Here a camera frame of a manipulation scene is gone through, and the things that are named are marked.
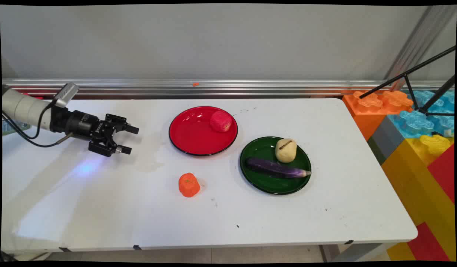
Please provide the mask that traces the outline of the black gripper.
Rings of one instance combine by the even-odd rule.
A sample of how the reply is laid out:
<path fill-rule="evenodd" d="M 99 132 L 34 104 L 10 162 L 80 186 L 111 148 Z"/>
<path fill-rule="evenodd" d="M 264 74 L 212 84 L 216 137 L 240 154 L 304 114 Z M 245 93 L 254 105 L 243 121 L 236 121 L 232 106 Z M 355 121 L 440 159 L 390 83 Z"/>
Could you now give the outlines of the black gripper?
<path fill-rule="evenodd" d="M 125 117 L 106 114 L 105 120 L 83 113 L 81 111 L 69 111 L 67 108 L 51 108 L 49 124 L 50 131 L 63 132 L 66 135 L 72 133 L 72 137 L 89 141 L 88 150 L 102 156 L 111 157 L 113 154 L 131 154 L 132 148 L 118 145 L 110 137 L 113 132 L 130 132 L 138 135 L 139 128 L 131 126 Z"/>

